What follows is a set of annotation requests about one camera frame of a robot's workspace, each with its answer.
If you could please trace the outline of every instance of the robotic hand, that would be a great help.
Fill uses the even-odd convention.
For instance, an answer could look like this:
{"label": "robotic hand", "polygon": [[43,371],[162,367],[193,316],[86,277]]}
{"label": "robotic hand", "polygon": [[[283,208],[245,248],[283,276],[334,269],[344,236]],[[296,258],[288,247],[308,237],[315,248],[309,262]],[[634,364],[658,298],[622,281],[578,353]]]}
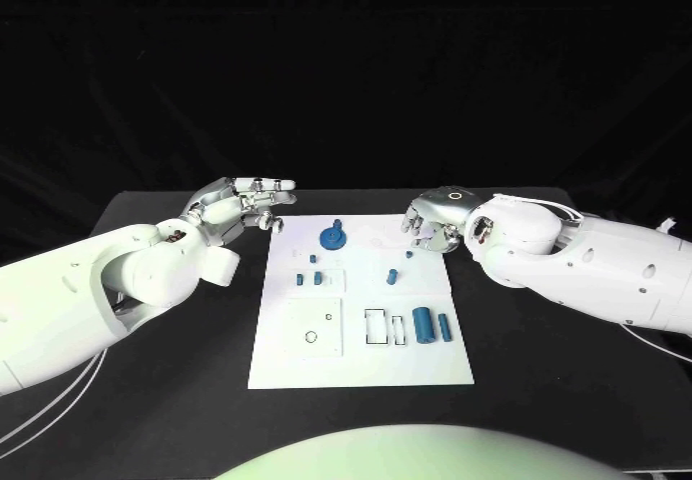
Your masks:
{"label": "robotic hand", "polygon": [[[542,205],[557,208],[557,217]],[[428,224],[412,246],[451,252],[461,238],[487,276],[624,325],[692,334],[692,244],[635,225],[583,216],[556,203],[458,187],[410,203],[402,231]]]}
{"label": "robotic hand", "polygon": [[[281,231],[271,207],[295,202],[289,180],[222,178],[178,218],[131,225],[0,269],[0,395],[89,359],[191,295],[227,286],[245,227]],[[110,306],[106,290],[118,294]]]}

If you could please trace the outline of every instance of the white foam board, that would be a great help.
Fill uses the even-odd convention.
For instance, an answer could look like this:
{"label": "white foam board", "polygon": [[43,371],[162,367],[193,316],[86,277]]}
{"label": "white foam board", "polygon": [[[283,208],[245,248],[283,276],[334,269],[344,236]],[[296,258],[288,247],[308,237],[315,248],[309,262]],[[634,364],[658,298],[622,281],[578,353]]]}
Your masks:
{"label": "white foam board", "polygon": [[[325,388],[396,385],[472,384],[464,339],[451,300],[441,254],[410,250],[400,233],[402,215],[285,216],[283,232],[272,235],[247,388]],[[341,220],[347,241],[327,251],[320,232]],[[309,255],[317,263],[309,263]],[[389,269],[397,270],[387,285]],[[314,285],[314,272],[322,284]],[[295,285],[302,273],[304,284]],[[305,327],[318,323],[327,309],[340,305],[340,335],[328,334],[307,346]],[[301,312],[295,317],[295,303]],[[428,307],[436,341],[415,341],[412,310]],[[366,309],[383,309],[389,344],[366,344]],[[445,313],[451,342],[439,334],[436,314]],[[392,316],[402,316],[406,345],[393,345]],[[340,351],[334,342],[340,340]]]}

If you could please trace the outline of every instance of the table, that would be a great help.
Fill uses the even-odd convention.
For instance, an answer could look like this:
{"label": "table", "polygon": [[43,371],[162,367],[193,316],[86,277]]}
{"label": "table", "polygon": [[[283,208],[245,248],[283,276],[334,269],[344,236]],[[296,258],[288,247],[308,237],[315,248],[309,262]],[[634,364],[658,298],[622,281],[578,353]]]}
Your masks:
{"label": "table", "polygon": [[[553,188],[471,190],[570,204]],[[400,213],[420,192],[299,191],[298,203],[275,212]],[[121,193],[93,234],[177,216],[190,194]],[[230,286],[201,282],[109,349],[87,393],[0,462],[1,478],[213,477],[302,439],[400,423],[516,433],[619,469],[692,467],[692,386],[676,361],[619,326],[497,285],[462,248],[445,262],[475,385],[247,390],[268,244],[266,232],[246,230],[232,243],[242,260]],[[0,399],[0,432],[74,376]]]}

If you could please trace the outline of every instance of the black background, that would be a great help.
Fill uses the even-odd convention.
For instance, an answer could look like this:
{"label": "black background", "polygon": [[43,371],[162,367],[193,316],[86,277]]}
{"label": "black background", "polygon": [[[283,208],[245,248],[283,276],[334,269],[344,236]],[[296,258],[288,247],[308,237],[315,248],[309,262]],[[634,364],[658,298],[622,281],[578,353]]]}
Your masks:
{"label": "black background", "polygon": [[86,236],[119,191],[220,176],[552,185],[687,216],[689,11],[198,5],[1,11],[1,261]]}

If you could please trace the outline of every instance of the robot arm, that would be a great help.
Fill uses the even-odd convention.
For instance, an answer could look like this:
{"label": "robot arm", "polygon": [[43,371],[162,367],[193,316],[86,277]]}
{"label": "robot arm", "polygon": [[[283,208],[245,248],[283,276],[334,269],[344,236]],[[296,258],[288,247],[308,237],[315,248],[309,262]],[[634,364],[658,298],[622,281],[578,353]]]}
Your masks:
{"label": "robot arm", "polygon": [[423,223],[433,234],[412,246],[445,253],[462,238],[501,285],[530,288],[602,320],[692,334],[692,245],[683,240],[540,200],[495,195],[482,202],[458,187],[413,200],[402,230],[418,235]]}
{"label": "robot arm", "polygon": [[[194,291],[227,286],[239,257],[223,245],[245,227],[278,233],[271,206],[294,182],[222,178],[178,218],[131,225],[0,269],[0,395],[59,375]],[[106,290],[125,297],[110,306]]]}

